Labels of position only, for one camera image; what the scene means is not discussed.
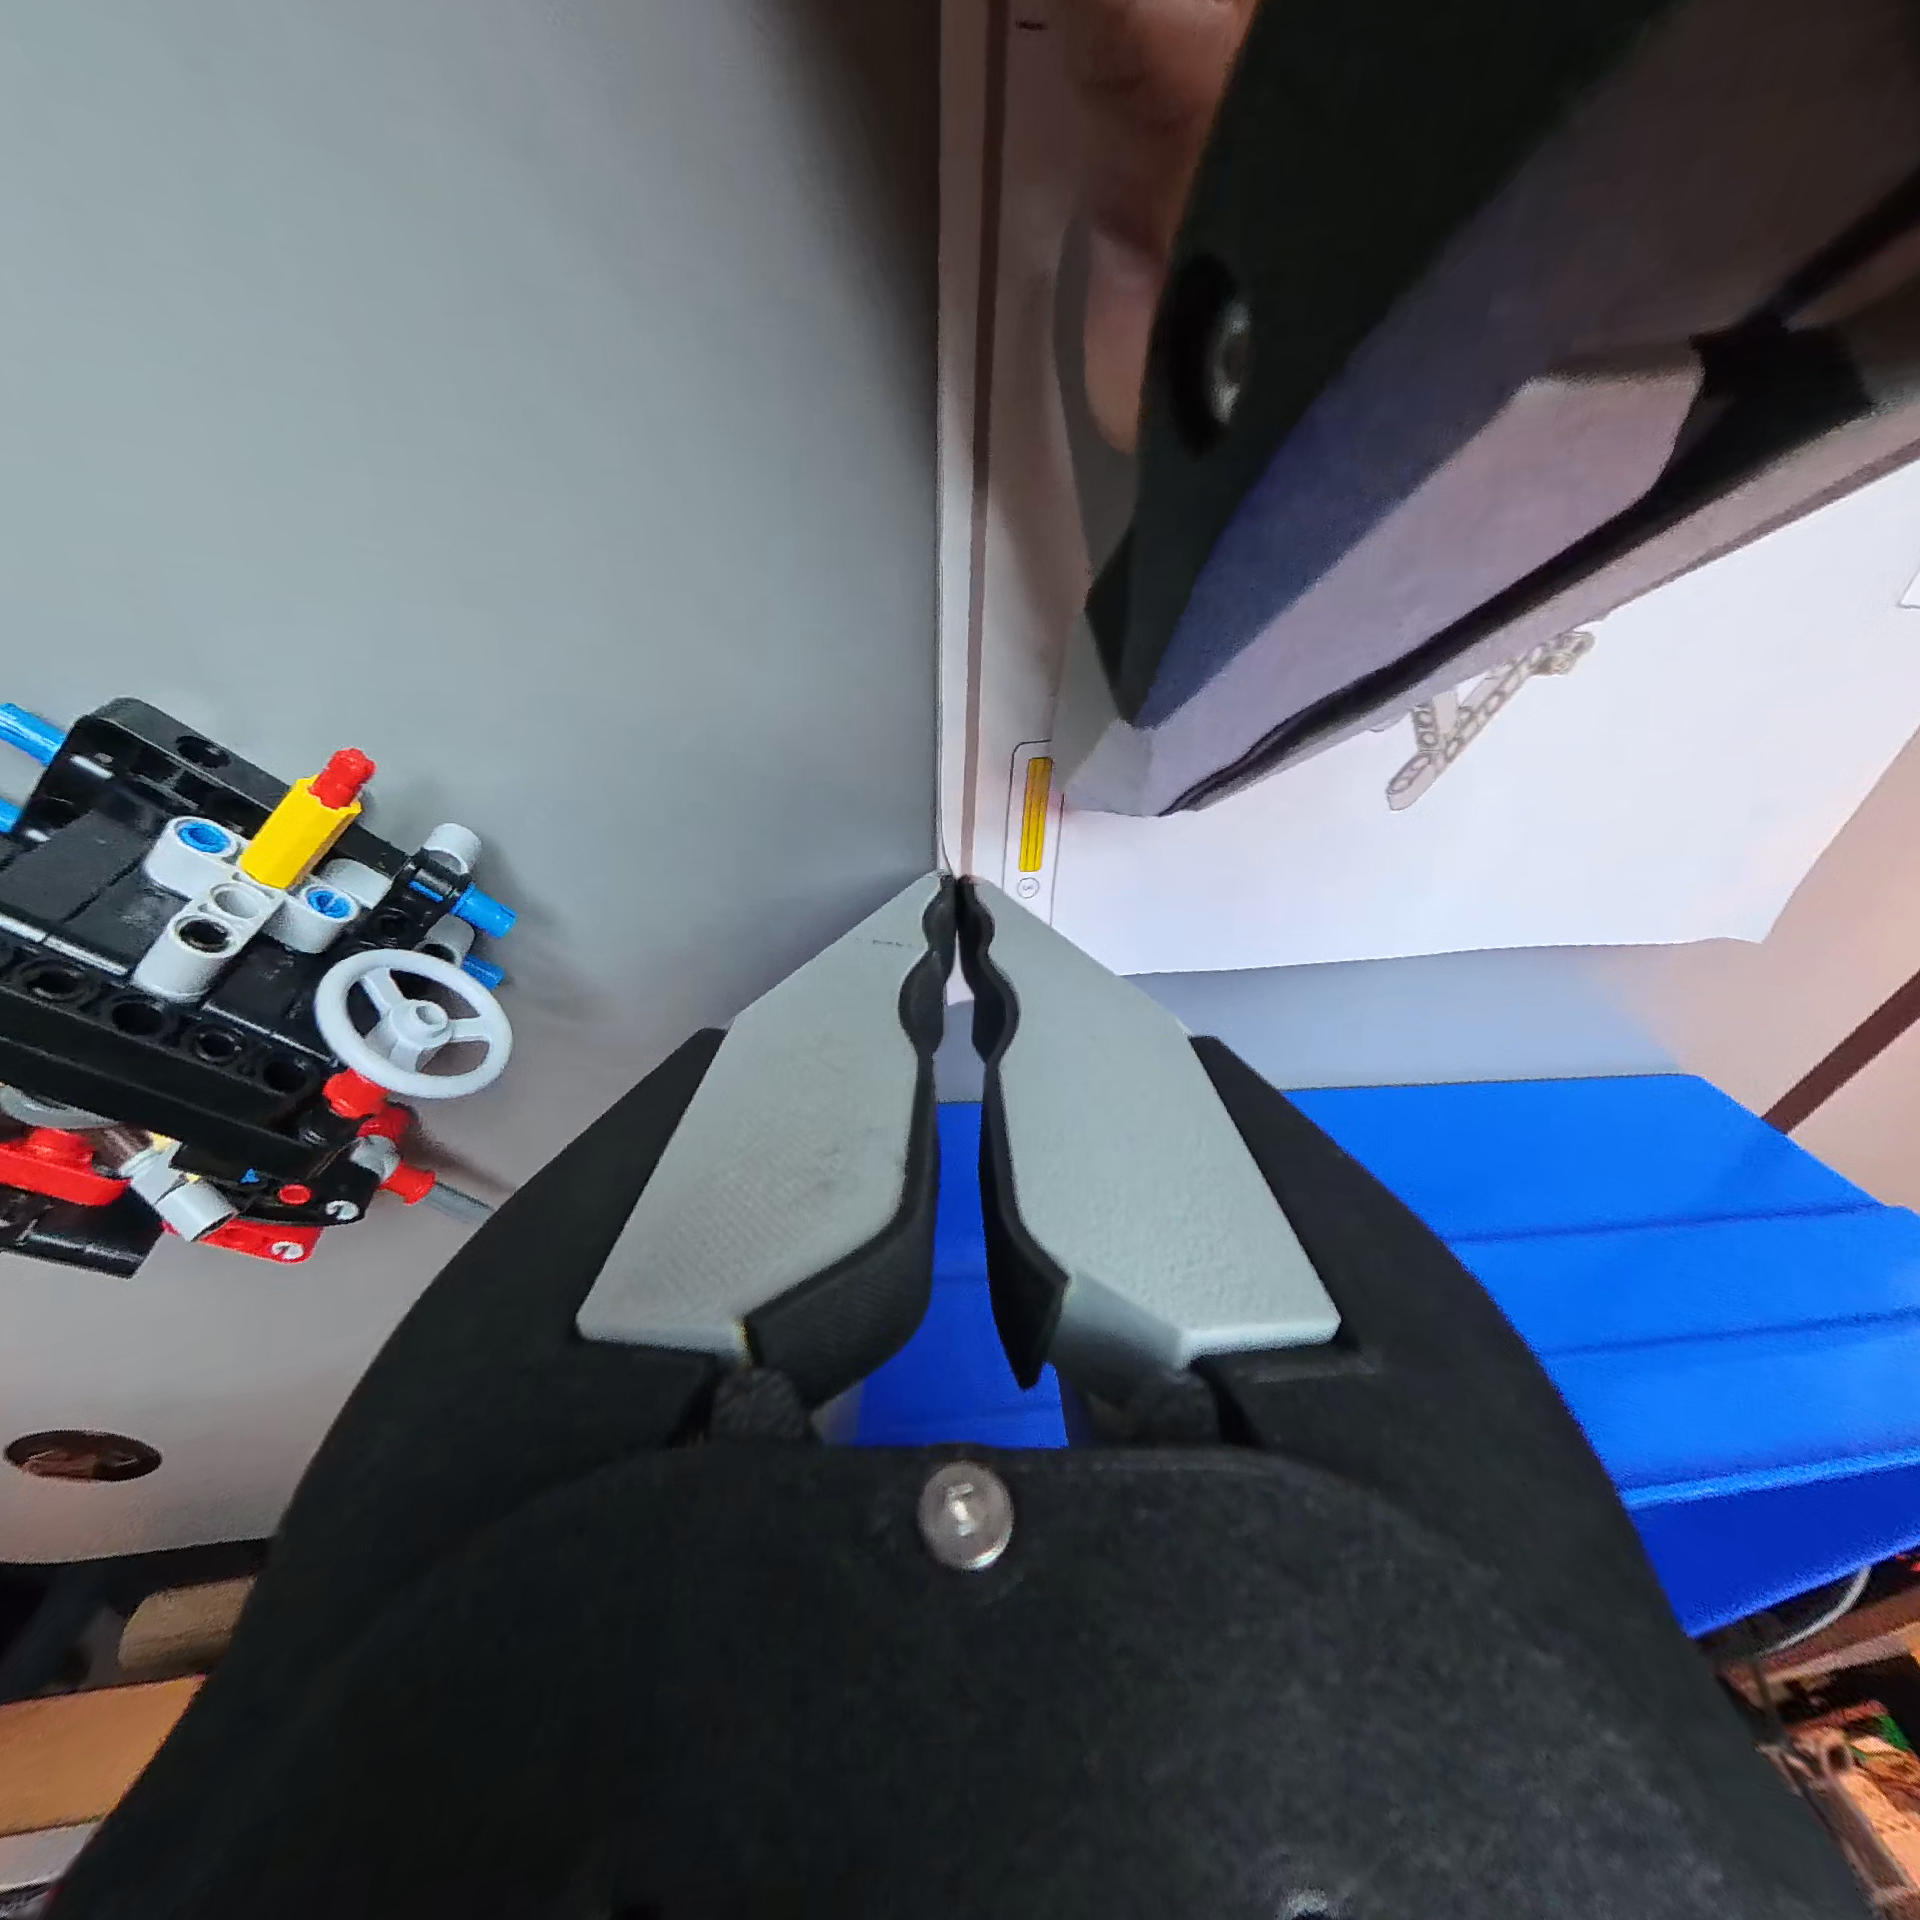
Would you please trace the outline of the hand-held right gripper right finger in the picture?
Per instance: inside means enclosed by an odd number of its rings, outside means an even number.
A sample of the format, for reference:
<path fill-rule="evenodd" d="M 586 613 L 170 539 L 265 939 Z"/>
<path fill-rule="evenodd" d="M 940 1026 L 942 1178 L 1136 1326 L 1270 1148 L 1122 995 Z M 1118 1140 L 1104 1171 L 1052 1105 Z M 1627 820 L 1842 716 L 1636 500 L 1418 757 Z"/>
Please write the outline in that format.
<path fill-rule="evenodd" d="M 1340 1311 L 1182 1022 L 1002 887 L 962 880 L 987 1291 L 1022 1386 L 1132 1400 Z"/>

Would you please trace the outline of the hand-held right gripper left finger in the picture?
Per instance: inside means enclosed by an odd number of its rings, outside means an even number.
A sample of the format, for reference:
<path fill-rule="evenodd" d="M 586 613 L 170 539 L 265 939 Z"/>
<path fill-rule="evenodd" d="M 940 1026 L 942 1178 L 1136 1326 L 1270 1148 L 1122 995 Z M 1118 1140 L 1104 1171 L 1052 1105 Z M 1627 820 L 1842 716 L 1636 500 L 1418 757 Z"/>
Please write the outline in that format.
<path fill-rule="evenodd" d="M 823 1405 L 931 1296 L 934 1058 L 955 900 L 911 880 L 727 1026 L 577 1308 L 587 1341 L 783 1376 Z"/>

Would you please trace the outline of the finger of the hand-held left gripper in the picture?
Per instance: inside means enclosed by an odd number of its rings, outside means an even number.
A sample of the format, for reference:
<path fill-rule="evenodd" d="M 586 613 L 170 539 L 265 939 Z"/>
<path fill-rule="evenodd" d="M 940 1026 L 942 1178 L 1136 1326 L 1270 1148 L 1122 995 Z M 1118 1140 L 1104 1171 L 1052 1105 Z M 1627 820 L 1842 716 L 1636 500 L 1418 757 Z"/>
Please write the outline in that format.
<path fill-rule="evenodd" d="M 1915 454 L 1915 4 L 1665 4 L 1387 322 L 1187 611 L 1278 611 L 1141 721 L 1197 809 Z"/>

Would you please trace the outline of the lego instruction booklet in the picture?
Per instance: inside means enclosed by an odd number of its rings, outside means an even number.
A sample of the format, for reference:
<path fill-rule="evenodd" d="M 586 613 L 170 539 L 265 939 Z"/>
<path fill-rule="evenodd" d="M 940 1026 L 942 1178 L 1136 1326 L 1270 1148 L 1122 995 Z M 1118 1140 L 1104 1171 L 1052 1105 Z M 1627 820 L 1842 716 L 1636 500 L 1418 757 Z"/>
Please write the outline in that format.
<path fill-rule="evenodd" d="M 1053 356 L 1071 127 L 1048 19 L 940 6 L 937 829 L 1118 974 L 1760 942 L 1915 738 L 1915 451 L 1682 577 L 1564 616 L 1394 807 L 1405 719 L 1197 811 L 1064 800 L 1048 743 L 1089 586 Z"/>

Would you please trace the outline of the partly built lego model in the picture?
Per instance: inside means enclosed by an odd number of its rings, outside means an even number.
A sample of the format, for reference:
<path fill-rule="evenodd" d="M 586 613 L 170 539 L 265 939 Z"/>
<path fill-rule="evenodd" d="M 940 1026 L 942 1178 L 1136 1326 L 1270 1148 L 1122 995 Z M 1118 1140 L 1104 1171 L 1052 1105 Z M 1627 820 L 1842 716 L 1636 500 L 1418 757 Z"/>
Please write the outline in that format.
<path fill-rule="evenodd" d="M 481 838 L 367 823 L 372 755 L 276 779 L 137 698 L 68 726 L 2 831 L 2 1248 L 131 1278 L 165 1241 L 271 1265 L 387 1196 L 472 1228 L 422 1103 L 510 1063 Z"/>

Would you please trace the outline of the person's left hand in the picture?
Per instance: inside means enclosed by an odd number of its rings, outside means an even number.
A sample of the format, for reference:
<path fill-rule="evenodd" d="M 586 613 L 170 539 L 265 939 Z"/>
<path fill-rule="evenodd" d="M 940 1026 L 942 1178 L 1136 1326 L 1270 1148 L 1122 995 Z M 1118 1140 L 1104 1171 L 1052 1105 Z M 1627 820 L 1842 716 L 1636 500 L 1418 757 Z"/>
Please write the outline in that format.
<path fill-rule="evenodd" d="M 1140 437 L 1154 320 L 1187 191 L 1255 2 L 1067 2 L 1066 71 L 1082 111 L 1082 366 L 1107 445 Z"/>

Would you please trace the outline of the blue plastic storage bin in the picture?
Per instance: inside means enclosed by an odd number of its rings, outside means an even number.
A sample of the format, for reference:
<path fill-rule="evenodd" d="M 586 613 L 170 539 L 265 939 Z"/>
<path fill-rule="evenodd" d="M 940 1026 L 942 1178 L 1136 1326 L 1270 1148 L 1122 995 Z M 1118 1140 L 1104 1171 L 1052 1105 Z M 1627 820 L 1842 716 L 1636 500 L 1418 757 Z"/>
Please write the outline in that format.
<path fill-rule="evenodd" d="M 1688 1074 L 1286 1099 L 1509 1321 L 1688 1632 L 1915 1553 L 1915 1212 Z"/>

